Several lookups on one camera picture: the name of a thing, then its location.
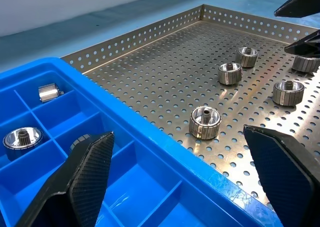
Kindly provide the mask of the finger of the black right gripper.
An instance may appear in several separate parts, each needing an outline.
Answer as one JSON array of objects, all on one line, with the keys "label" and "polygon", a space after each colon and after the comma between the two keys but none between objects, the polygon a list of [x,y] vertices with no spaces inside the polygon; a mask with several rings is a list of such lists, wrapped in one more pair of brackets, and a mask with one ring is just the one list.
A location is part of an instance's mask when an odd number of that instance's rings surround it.
[{"label": "finger of the black right gripper", "polygon": [[320,0],[287,0],[275,12],[275,17],[303,18],[320,13]]},{"label": "finger of the black right gripper", "polygon": [[304,58],[320,58],[320,29],[286,46],[284,51]]}]

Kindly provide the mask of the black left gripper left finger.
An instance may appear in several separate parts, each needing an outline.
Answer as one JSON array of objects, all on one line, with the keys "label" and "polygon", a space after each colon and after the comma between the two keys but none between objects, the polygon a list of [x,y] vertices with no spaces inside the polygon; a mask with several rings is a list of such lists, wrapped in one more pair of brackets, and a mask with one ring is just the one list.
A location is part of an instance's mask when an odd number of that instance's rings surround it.
[{"label": "black left gripper left finger", "polygon": [[112,131],[79,142],[44,182],[15,227],[95,227],[114,143]]}]

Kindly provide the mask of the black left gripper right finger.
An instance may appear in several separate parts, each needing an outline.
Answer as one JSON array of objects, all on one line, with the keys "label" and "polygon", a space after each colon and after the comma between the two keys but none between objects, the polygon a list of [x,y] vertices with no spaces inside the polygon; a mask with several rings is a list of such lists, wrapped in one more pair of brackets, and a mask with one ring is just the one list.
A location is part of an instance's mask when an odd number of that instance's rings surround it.
[{"label": "black left gripper right finger", "polygon": [[289,134],[253,125],[243,134],[283,227],[320,227],[320,160]]}]

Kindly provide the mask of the blue plastic compartment bin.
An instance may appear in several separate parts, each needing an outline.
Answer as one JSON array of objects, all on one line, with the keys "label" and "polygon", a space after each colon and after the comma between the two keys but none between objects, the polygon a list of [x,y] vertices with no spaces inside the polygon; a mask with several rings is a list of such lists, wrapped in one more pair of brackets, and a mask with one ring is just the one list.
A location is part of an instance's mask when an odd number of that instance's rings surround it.
[{"label": "blue plastic compartment bin", "polygon": [[[41,102],[38,88],[63,95]],[[3,138],[35,127],[43,140],[10,161]],[[96,227],[283,227],[277,215],[59,58],[0,71],[0,227],[14,227],[85,134],[112,131]]]}]

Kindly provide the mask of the perforated stainless steel tray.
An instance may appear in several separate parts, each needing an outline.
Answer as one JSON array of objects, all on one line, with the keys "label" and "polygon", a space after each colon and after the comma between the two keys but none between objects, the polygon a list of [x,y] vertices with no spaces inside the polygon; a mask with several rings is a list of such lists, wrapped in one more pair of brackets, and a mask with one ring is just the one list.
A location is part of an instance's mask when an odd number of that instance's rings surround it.
[{"label": "perforated stainless steel tray", "polygon": [[[203,4],[63,59],[273,211],[243,127],[292,135],[320,160],[320,68],[315,73],[294,70],[294,56],[284,51],[312,32],[312,27]],[[221,84],[219,66],[236,63],[241,47],[258,51],[255,66],[242,67],[237,84]],[[280,81],[302,83],[302,102],[273,102],[273,87]],[[189,132],[190,114],[199,106],[221,115],[213,139]]]}]

